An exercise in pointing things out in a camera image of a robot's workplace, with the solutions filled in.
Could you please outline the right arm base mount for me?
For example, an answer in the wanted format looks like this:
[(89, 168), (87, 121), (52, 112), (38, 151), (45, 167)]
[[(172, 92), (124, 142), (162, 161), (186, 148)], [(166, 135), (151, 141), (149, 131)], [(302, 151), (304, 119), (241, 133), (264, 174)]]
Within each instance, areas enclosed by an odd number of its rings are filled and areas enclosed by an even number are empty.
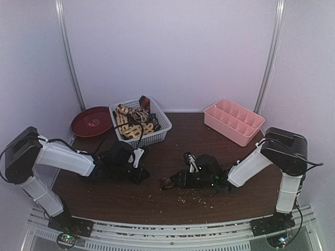
[(267, 243), (273, 248), (284, 248), (291, 243), (300, 231), (294, 234), (295, 226), (292, 211), (280, 213), (274, 211), (273, 215), (250, 221), (253, 236), (266, 236)]

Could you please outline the dark brown red patterned tie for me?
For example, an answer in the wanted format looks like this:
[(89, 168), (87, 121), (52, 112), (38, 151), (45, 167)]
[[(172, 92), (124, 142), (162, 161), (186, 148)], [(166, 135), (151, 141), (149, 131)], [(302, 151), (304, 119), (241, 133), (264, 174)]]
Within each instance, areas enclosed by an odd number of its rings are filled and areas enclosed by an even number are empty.
[(160, 179), (160, 190), (172, 190), (175, 189), (175, 182), (169, 177)]

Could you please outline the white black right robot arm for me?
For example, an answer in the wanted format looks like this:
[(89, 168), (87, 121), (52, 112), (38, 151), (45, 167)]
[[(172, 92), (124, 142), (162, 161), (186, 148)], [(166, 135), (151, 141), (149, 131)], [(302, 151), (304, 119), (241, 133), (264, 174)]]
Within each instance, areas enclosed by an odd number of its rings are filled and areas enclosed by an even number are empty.
[(163, 190), (173, 188), (198, 189), (213, 187), (231, 192), (243, 186), (265, 168), (275, 165), (281, 170), (282, 180), (275, 207), (276, 213), (269, 218), (268, 225), (279, 231), (288, 223), (303, 177), (307, 171), (308, 142), (296, 133), (271, 127), (255, 149), (243, 160), (237, 161), (228, 170), (222, 169), (217, 159), (203, 154), (195, 157), (184, 153), (187, 165), (176, 174), (161, 180)]

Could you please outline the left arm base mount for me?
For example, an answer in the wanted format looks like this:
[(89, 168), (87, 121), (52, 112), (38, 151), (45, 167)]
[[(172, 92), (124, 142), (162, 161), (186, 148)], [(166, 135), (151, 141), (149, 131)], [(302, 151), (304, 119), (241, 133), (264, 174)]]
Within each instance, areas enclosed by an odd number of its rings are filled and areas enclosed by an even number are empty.
[(55, 242), (61, 249), (73, 248), (82, 237), (90, 237), (94, 222), (85, 219), (74, 218), (68, 211), (57, 216), (44, 213), (48, 219), (48, 228), (57, 230)]

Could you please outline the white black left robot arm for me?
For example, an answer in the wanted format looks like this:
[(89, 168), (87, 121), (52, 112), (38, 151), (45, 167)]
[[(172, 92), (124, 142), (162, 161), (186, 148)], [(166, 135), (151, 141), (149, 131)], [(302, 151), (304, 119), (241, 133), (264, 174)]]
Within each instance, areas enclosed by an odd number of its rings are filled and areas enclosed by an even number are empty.
[(77, 150), (63, 139), (47, 139), (35, 127), (28, 127), (1, 152), (1, 178), (20, 186), (48, 217), (55, 218), (62, 231), (70, 232), (75, 228), (75, 220), (65, 202), (40, 180), (34, 167), (51, 166), (89, 179), (127, 179), (138, 185), (150, 176), (140, 164), (146, 154), (145, 147), (134, 148), (121, 141), (100, 153)]

